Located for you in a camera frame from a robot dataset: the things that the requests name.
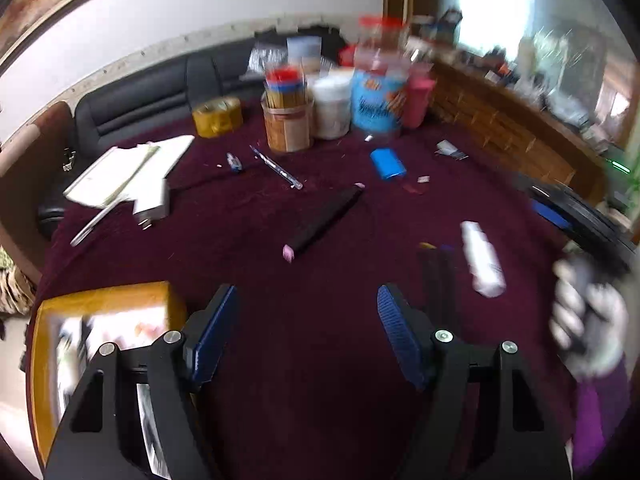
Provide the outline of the purple sleeved forearm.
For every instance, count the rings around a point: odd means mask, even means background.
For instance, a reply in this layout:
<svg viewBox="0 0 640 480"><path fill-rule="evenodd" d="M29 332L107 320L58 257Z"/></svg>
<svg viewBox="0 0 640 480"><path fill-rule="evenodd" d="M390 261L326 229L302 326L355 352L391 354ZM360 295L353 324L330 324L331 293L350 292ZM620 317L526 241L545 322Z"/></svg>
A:
<svg viewBox="0 0 640 480"><path fill-rule="evenodd" d="M572 457L575 477L581 476L596 461L620 426L629 405L625 358L610 374L577 383Z"/></svg>

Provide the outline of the white gloved right hand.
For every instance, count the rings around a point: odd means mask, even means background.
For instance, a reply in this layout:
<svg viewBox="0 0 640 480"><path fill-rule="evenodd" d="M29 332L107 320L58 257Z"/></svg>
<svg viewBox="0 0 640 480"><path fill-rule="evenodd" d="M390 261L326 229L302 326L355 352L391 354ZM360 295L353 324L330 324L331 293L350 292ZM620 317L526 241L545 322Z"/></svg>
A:
<svg viewBox="0 0 640 480"><path fill-rule="evenodd" d="M579 289L576 261L557 261L553 273L549 328L561 360L578 382L608 376L624 356L629 316L623 296L611 284Z"/></svg>

